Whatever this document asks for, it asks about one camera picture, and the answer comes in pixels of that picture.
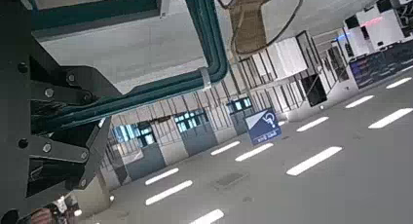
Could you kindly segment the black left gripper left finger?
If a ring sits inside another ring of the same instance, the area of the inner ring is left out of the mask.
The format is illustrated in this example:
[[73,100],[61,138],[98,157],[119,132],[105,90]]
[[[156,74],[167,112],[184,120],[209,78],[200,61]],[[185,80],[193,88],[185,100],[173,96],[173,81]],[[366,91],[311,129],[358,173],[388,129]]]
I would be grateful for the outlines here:
[[29,154],[26,197],[56,187],[84,190],[93,180],[104,156],[111,118],[55,131],[51,137],[33,136]]

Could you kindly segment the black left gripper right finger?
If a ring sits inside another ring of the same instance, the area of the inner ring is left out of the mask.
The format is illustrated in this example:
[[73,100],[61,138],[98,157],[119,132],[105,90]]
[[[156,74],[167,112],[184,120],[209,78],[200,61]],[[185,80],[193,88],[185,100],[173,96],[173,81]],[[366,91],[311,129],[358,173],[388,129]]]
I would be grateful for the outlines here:
[[121,93],[96,68],[59,65],[53,58],[30,58],[31,99],[63,104],[91,104]]

